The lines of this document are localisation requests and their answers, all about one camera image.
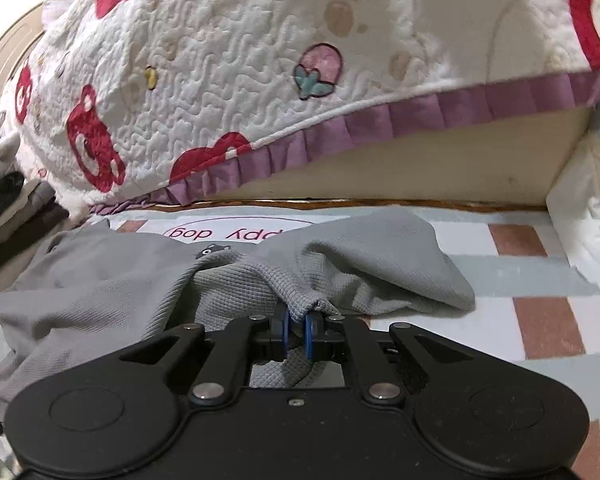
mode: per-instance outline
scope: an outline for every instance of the stack of folded clothes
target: stack of folded clothes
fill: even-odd
[[[0,292],[29,265],[40,242],[62,228],[68,212],[52,187],[25,182],[14,166],[18,134],[0,137]]]

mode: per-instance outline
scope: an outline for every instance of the beige headboard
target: beige headboard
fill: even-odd
[[[24,14],[0,38],[0,94],[4,83],[44,34],[41,19],[44,4]]]

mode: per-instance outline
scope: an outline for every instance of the quilt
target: quilt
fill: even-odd
[[[71,208],[599,100],[600,0],[75,0],[0,127]]]

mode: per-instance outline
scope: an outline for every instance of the plaid sheet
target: plaid sheet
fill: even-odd
[[[592,420],[574,469],[583,480],[600,480],[600,290],[569,266],[548,214],[410,209],[433,225],[440,248],[472,284],[476,308],[464,315],[451,307],[436,316],[400,311],[366,319],[369,326],[387,330],[392,322],[408,321],[568,384],[584,400]],[[309,225],[372,210],[235,206],[172,213],[126,211],[109,221],[119,231],[157,232],[188,242],[193,240],[183,234],[192,230],[190,224],[209,226],[213,219],[239,217],[237,230],[240,222],[257,218],[288,217]],[[225,237],[226,231],[221,230],[205,236],[210,242]],[[0,360],[7,350],[0,331]],[[4,438],[0,438],[0,457],[14,466]]]

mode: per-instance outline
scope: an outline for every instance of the white square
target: white square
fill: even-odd
[[[487,224],[476,222],[430,222],[440,250],[446,254],[498,256]]]
[[[558,233],[555,231],[553,225],[535,225],[534,229],[548,257],[567,259],[567,254],[564,252],[560,238],[558,238]]]
[[[371,329],[387,331],[397,321],[412,323],[506,361],[523,361],[526,357],[511,298],[476,298],[475,310],[466,314],[451,306],[441,306],[435,316],[400,310],[371,318]]]
[[[600,296],[568,298],[587,354],[600,352]]]

